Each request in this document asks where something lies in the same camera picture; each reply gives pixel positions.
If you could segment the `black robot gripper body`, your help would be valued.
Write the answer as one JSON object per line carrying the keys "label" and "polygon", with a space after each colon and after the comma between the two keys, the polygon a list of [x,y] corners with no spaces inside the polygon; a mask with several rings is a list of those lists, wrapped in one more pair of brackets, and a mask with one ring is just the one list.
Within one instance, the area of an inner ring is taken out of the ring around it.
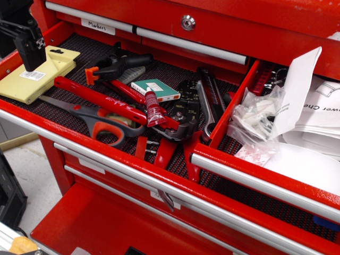
{"label": "black robot gripper body", "polygon": [[30,13],[33,1],[1,1],[1,57],[15,49],[26,54],[40,49],[40,29]]}

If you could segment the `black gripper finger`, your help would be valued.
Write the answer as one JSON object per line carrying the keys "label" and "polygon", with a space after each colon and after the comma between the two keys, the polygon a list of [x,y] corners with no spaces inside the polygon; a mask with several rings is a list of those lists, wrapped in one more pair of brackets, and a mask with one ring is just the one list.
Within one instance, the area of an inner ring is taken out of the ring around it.
{"label": "black gripper finger", "polygon": [[15,36],[14,44],[28,72],[46,61],[45,40],[39,28],[22,29]]}

